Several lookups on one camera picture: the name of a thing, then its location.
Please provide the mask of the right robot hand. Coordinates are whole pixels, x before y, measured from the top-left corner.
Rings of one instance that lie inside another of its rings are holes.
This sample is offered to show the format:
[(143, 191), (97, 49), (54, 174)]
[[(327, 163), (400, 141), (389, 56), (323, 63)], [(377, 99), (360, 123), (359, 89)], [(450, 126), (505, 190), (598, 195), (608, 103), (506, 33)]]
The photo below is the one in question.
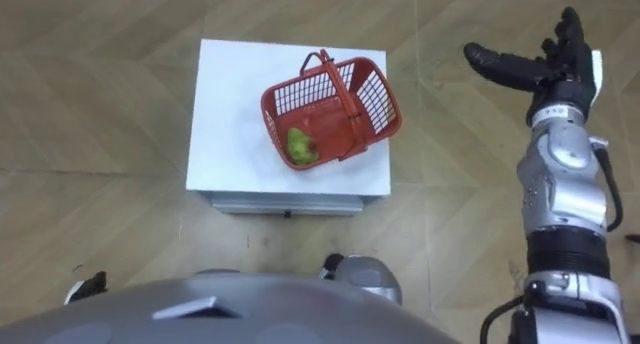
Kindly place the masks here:
[(539, 110), (556, 103), (566, 103), (588, 118), (598, 96), (593, 52), (575, 8), (563, 9), (554, 33), (554, 39), (541, 43), (544, 55), (533, 59), (494, 51), (476, 42), (463, 47), (469, 66), (484, 79), (532, 94), (525, 119), (529, 127)]

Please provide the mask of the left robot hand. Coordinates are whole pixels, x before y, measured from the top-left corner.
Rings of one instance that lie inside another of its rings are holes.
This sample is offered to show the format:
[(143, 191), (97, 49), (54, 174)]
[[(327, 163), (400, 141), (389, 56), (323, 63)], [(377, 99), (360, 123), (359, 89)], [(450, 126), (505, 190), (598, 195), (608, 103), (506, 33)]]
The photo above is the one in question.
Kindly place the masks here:
[(88, 298), (108, 291), (107, 273), (99, 271), (89, 279), (77, 281), (67, 292), (64, 304)]

